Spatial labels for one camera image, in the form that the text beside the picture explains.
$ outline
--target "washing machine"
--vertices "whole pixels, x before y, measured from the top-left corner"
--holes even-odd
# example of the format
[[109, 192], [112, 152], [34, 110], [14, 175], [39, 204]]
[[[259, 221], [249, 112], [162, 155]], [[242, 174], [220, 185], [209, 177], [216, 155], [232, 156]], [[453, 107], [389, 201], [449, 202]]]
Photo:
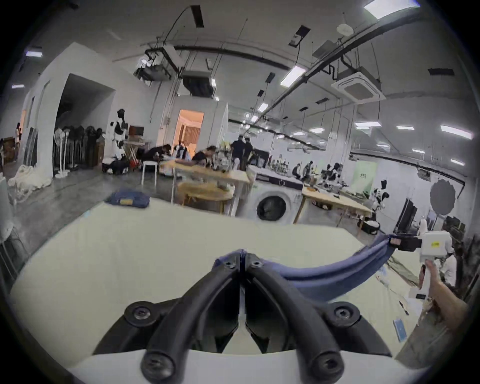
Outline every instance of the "washing machine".
[[251, 184], [243, 194], [236, 216], [293, 224], [301, 204], [303, 183], [255, 166], [248, 166], [247, 175]]

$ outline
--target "blue garment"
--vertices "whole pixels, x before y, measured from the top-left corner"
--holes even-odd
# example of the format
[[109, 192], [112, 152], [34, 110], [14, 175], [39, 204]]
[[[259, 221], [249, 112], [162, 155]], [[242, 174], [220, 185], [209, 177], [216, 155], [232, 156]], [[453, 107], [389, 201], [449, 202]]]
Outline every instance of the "blue garment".
[[137, 208], [147, 208], [150, 204], [150, 196], [144, 193], [134, 191], [133, 189], [123, 188], [116, 191], [105, 200], [112, 205], [126, 205]]
[[[379, 234], [370, 246], [363, 247], [351, 257], [315, 268], [292, 268], [268, 260], [263, 263], [290, 281], [307, 298], [329, 301], [358, 287], [387, 262], [395, 250], [389, 240], [389, 235]], [[214, 267], [227, 257], [215, 260]]]

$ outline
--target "round wooden table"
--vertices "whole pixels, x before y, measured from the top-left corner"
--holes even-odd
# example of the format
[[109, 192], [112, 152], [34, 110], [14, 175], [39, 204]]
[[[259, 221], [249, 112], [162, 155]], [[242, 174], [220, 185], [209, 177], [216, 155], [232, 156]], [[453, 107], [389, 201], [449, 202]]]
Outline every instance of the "round wooden table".
[[223, 213], [225, 202], [233, 198], [233, 191], [225, 191], [216, 183], [193, 183], [184, 181], [178, 184], [178, 192], [185, 195], [182, 205], [188, 204], [192, 198], [220, 202], [220, 214]]

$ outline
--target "white fabric pile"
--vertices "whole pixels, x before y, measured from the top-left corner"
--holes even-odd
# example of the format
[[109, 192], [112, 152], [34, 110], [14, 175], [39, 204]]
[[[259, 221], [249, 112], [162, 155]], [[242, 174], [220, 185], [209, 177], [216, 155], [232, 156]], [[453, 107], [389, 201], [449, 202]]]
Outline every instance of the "white fabric pile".
[[34, 190], [49, 186], [52, 179], [45, 177], [37, 168], [21, 165], [14, 177], [8, 180], [8, 185], [16, 188], [18, 203], [24, 202]]

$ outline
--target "washing machine door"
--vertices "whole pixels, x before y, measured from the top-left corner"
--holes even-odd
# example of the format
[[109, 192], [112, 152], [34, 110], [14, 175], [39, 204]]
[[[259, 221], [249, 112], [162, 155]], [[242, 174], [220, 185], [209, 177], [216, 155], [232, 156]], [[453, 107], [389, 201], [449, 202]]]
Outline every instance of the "washing machine door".
[[281, 195], [264, 197], [257, 204], [257, 217], [265, 221], [278, 221], [287, 211], [287, 202]]

